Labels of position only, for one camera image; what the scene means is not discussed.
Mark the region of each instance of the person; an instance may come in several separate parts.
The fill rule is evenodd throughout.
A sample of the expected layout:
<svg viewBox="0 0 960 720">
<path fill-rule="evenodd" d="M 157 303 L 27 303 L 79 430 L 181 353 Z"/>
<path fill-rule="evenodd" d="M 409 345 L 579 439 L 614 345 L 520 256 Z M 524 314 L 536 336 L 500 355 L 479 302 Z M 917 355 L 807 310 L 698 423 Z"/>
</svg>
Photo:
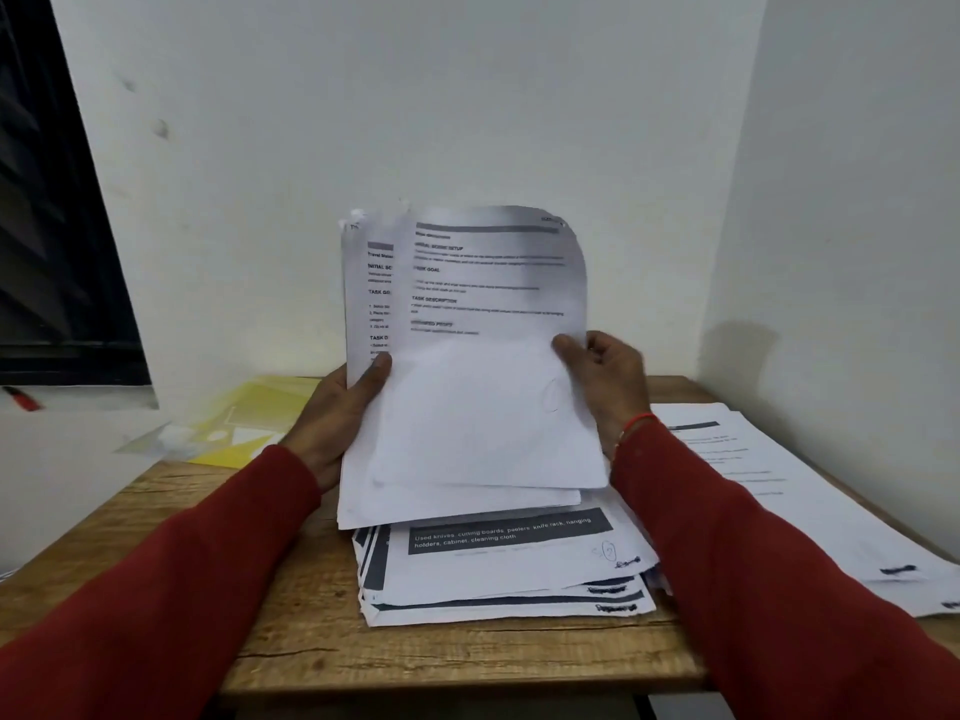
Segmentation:
<svg viewBox="0 0 960 720">
<path fill-rule="evenodd" d="M 638 351 L 599 332 L 554 348 L 738 718 L 960 718 L 960 660 L 654 417 L 635 420 L 650 411 Z M 351 388 L 344 367 L 324 378 L 280 445 L 0 648 L 3 716 L 197 717 L 390 367 L 381 354 Z"/>
</svg>

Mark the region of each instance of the transparent plastic sheet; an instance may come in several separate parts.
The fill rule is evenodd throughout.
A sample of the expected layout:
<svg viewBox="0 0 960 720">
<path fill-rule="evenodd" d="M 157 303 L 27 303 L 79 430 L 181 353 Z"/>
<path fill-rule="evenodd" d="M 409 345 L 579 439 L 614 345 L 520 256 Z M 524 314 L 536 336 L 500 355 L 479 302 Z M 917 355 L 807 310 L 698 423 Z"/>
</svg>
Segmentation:
<svg viewBox="0 0 960 720">
<path fill-rule="evenodd" d="M 320 379 L 258 376 L 189 416 L 138 436 L 117 450 L 158 460 L 243 468 L 294 425 Z"/>
</svg>

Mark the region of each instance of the wooden table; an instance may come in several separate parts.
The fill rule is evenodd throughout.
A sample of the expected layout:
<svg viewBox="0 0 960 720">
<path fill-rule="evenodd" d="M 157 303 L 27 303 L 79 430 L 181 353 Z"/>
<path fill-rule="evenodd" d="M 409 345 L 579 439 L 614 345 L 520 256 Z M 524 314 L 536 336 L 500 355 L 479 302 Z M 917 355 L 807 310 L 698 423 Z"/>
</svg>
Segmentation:
<svg viewBox="0 0 960 720">
<path fill-rule="evenodd" d="M 715 401 L 680 376 L 654 376 L 650 390 L 654 402 Z M 123 558 L 162 520 L 195 505 L 232 473 L 182 462 L 160 462 L 147 470 L 0 584 L 0 644 L 28 629 L 83 582 Z M 663 594 L 655 598 L 655 613 L 630 618 L 368 629 L 357 604 L 350 536 L 336 530 L 333 501 L 327 501 L 277 569 L 246 644 L 223 680 L 222 702 L 258 705 L 372 690 L 706 689 L 707 671 L 669 599 Z M 960 616 L 919 623 L 960 656 Z"/>
</svg>

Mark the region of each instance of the red thread wristband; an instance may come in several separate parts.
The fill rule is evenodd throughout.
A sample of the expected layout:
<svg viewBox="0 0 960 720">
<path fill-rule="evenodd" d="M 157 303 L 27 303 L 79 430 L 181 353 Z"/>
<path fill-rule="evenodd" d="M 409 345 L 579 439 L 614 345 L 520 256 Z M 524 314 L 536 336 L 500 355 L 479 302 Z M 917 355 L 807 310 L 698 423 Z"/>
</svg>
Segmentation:
<svg viewBox="0 0 960 720">
<path fill-rule="evenodd" d="M 640 420 L 646 420 L 648 418 L 656 420 L 657 415 L 654 414 L 653 411 L 643 411 L 642 413 L 639 413 L 627 420 L 627 423 L 623 425 L 623 429 L 620 431 L 620 435 L 616 438 L 616 446 L 613 447 L 613 459 L 617 459 L 617 451 L 620 448 L 620 443 L 623 442 L 623 438 L 627 432 L 629 432 L 630 429 Z"/>
</svg>

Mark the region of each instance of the forearm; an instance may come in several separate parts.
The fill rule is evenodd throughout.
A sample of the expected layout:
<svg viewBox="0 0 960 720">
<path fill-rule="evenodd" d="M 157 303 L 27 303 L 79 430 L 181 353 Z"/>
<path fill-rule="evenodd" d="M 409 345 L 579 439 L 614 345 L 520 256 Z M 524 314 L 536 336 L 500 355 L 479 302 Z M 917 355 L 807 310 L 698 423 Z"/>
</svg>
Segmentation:
<svg viewBox="0 0 960 720">
<path fill-rule="evenodd" d="M 663 425 L 627 437 L 613 483 L 737 717 L 960 713 L 960 662 Z"/>
<path fill-rule="evenodd" d="M 319 505 L 306 467 L 268 448 L 0 649 L 0 703 L 24 718 L 195 717 Z"/>
</svg>

